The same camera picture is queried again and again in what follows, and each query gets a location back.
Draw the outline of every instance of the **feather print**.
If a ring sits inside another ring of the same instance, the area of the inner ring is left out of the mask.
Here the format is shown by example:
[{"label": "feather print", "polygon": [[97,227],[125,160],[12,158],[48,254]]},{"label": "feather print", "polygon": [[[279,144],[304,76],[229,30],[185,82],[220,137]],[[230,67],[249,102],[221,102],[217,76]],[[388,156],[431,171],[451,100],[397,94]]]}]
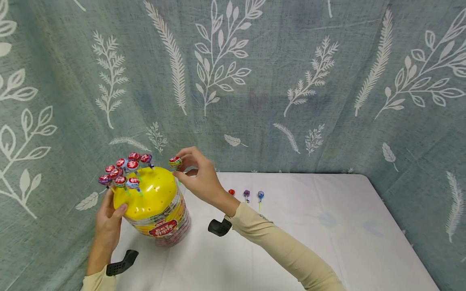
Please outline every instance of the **feather print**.
[{"label": "feather print", "polygon": [[298,154],[300,154],[299,152],[299,149],[298,149],[298,145],[296,144],[296,140],[295,140],[295,137],[293,136],[293,134],[291,133],[291,131],[286,128],[284,125],[282,124],[279,124],[279,123],[274,123],[274,126],[276,128],[278,128],[279,130],[283,131],[284,134],[286,134],[288,140],[290,141],[290,144],[291,144],[291,148],[297,152]]},{"label": "feather print", "polygon": [[137,147],[138,149],[142,149],[142,150],[152,152],[150,149],[148,149],[142,143],[138,142],[137,140],[135,140],[132,137],[127,137],[127,136],[116,137],[116,138],[112,139],[109,144],[119,144],[119,143],[127,143],[127,144],[130,144],[132,146]]},{"label": "feather print", "polygon": [[170,55],[170,66],[171,66],[171,80],[173,81],[173,88],[175,90],[175,99],[178,106],[181,107],[183,113],[187,115],[186,107],[186,92],[185,92],[185,65],[179,52],[179,47],[176,44],[173,34],[168,30],[167,24],[164,19],[158,14],[157,9],[152,4],[144,1],[146,10],[150,18],[154,22],[154,26],[157,29],[163,43]]},{"label": "feather print", "polygon": [[382,145],[382,152],[384,153],[384,158],[387,162],[392,162],[393,163],[393,166],[395,167],[395,170],[397,172],[398,169],[397,169],[397,166],[395,165],[395,161],[397,159],[397,157],[395,157],[395,154],[391,151],[390,147],[388,146],[388,144],[386,143],[383,143]]},{"label": "feather print", "polygon": [[385,12],[384,20],[382,21],[382,32],[380,34],[380,42],[377,51],[377,59],[372,69],[370,69],[369,76],[367,76],[364,81],[363,87],[357,95],[356,102],[354,103],[355,113],[354,116],[357,116],[358,110],[364,105],[367,97],[369,96],[370,91],[374,88],[377,83],[378,78],[382,75],[385,70],[385,66],[388,62],[388,56],[391,51],[391,31],[393,27],[393,18],[389,9]]},{"label": "feather print", "polygon": [[448,239],[451,243],[452,236],[455,234],[456,227],[458,226],[461,215],[464,211],[464,202],[463,193],[458,185],[458,182],[456,181],[456,177],[447,171],[446,178],[450,184],[450,191],[452,192],[453,196],[452,209],[450,210],[450,215],[448,216],[448,220],[445,225],[445,231],[447,232]]}]

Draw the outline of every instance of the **red lollipop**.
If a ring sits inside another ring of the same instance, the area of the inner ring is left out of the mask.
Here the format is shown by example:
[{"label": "red lollipop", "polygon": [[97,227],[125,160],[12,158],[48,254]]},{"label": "red lollipop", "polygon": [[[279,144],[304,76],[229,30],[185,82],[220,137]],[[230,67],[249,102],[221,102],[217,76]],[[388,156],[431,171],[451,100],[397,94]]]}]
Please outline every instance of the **red lollipop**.
[{"label": "red lollipop", "polygon": [[109,173],[110,179],[112,179],[112,180],[115,180],[117,177],[122,176],[122,175],[123,175],[123,170],[119,169],[119,168],[114,168]]},{"label": "red lollipop", "polygon": [[128,160],[139,162],[141,160],[141,155],[138,154],[137,152],[131,152],[130,155],[128,156]]},{"label": "red lollipop", "polygon": [[105,173],[107,173],[107,174],[110,173],[111,171],[113,171],[114,168],[115,168],[114,165],[107,166],[105,168]]}]

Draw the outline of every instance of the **plastic candy container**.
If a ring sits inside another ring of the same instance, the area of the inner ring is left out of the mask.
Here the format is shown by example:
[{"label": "plastic candy container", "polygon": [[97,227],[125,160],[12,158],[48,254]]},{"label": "plastic candy container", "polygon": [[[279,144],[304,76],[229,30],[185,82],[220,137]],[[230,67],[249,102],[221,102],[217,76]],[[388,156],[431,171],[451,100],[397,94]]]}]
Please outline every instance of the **plastic candy container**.
[{"label": "plastic candy container", "polygon": [[[175,177],[159,167],[138,169],[137,173],[140,177],[137,189],[118,185],[113,206],[116,209],[126,203],[125,219],[156,245],[176,245],[187,234],[191,218]],[[136,173],[130,173],[126,182],[136,182],[135,178]]]}]

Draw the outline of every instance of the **beige sleeve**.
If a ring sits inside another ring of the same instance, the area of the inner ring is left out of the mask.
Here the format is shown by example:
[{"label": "beige sleeve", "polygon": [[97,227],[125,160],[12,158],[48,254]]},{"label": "beige sleeve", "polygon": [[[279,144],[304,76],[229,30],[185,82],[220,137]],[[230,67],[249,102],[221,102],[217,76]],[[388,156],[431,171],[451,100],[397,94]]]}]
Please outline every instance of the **beige sleeve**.
[{"label": "beige sleeve", "polygon": [[307,246],[277,227],[245,203],[233,217],[233,229],[262,247],[308,291],[344,291],[333,269]]},{"label": "beige sleeve", "polygon": [[107,266],[99,273],[84,277],[81,291],[115,291],[116,278],[115,276],[107,276],[106,269]]}]

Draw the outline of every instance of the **red label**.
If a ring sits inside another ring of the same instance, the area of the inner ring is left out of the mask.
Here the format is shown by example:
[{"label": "red label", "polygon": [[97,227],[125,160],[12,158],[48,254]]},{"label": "red label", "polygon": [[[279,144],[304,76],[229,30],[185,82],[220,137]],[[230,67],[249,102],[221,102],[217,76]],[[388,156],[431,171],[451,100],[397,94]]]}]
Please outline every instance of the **red label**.
[{"label": "red label", "polygon": [[178,225],[178,221],[173,219],[173,220],[170,220],[169,222],[165,223],[165,220],[164,220],[162,222],[157,223],[156,225],[158,225],[158,226],[156,226],[154,229],[150,230],[149,234],[151,236],[153,236],[153,237],[161,237],[161,236],[167,235],[170,232],[172,232],[176,228],[176,226]]}]

